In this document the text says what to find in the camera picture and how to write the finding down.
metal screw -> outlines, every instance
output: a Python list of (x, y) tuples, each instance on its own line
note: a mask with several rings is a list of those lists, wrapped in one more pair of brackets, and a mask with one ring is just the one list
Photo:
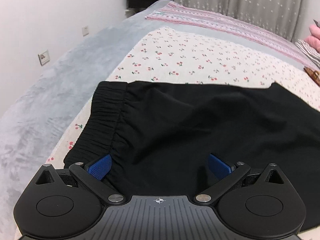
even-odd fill
[(211, 200), (211, 197), (207, 194), (200, 194), (196, 196), (196, 200), (199, 202), (208, 202)]
[(123, 200), (123, 196), (119, 194), (113, 194), (108, 197), (108, 200), (111, 202), (120, 202)]

brown object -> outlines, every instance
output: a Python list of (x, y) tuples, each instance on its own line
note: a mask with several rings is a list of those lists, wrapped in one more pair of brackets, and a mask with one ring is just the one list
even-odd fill
[(311, 79), (320, 87), (319, 71), (308, 67), (303, 68), (304, 71), (311, 77)]

white wall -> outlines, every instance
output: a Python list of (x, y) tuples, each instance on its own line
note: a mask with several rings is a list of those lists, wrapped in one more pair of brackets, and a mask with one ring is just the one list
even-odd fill
[(306, 11), (303, 16), (301, 29), (297, 35), (299, 39), (303, 40), (310, 35), (309, 26), (315, 24), (313, 19), (320, 22), (320, 0), (306, 1)]
[[(125, 19), (126, 0), (0, 0), (0, 117), (43, 68), (90, 35)], [(41, 66), (37, 54), (49, 50)]]

crosshair logo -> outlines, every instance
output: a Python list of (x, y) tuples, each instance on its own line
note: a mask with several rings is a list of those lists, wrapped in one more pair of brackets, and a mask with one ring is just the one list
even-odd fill
[(154, 201), (156, 201), (157, 203), (162, 203), (163, 201), (165, 201), (165, 200), (163, 200), (162, 198), (157, 198), (156, 200), (154, 200)]

light blue blanket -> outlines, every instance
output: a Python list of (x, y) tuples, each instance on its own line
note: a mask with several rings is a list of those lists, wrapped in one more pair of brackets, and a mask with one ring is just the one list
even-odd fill
[(299, 69), (303, 65), (277, 51), (228, 33), (145, 20), (161, 0), (116, 27), (106, 28), (68, 51), (0, 119), (0, 239), (16, 229), (13, 207), (30, 179), (45, 163), (65, 129), (132, 47), (148, 32), (168, 26), (232, 41), (271, 54)]

